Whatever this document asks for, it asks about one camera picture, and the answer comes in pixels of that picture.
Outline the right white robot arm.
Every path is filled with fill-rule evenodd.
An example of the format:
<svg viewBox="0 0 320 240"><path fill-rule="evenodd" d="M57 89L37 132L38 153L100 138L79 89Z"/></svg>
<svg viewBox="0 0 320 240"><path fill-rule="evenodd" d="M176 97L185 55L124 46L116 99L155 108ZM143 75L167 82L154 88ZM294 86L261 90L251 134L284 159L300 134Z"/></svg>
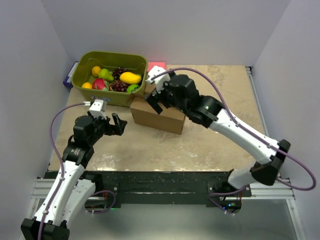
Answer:
<svg viewBox="0 0 320 240"><path fill-rule="evenodd" d="M209 95L201 95L195 82L185 74L149 73L149 84L155 89L146 96L147 103L161 114L163 107L175 108L193 123L216 131L247 151L255 164L234 169L223 183L223 192L235 196L242 187L258 182L272 186L290 148L286 140L272 139L229 113L223 103Z"/></svg>

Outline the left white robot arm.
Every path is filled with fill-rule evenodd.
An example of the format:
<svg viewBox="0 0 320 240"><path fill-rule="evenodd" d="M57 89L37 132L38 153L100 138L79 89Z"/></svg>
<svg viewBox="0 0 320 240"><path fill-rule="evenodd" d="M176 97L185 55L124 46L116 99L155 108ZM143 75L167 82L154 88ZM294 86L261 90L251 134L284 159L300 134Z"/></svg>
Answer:
<svg viewBox="0 0 320 240"><path fill-rule="evenodd" d="M104 184L98 176L83 173L94 154L94 144L106 136L121 136L127 121L116 113L110 118L99 113L75 120L73 135L63 151L62 165L41 207L32 218L25 218L21 231L26 240L67 240L70 225L91 196L99 196Z"/></svg>

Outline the large cardboard box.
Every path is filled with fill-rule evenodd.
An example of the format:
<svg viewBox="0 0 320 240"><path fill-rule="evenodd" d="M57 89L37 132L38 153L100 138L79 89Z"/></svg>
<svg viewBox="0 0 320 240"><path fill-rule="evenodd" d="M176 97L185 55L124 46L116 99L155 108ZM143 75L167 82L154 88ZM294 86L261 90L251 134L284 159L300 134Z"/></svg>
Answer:
<svg viewBox="0 0 320 240"><path fill-rule="evenodd" d="M175 108L165 108L161 103L159 105L162 108L161 114L157 114L144 99L135 97L130 105L134 122L145 127L181 135L186 116Z"/></svg>

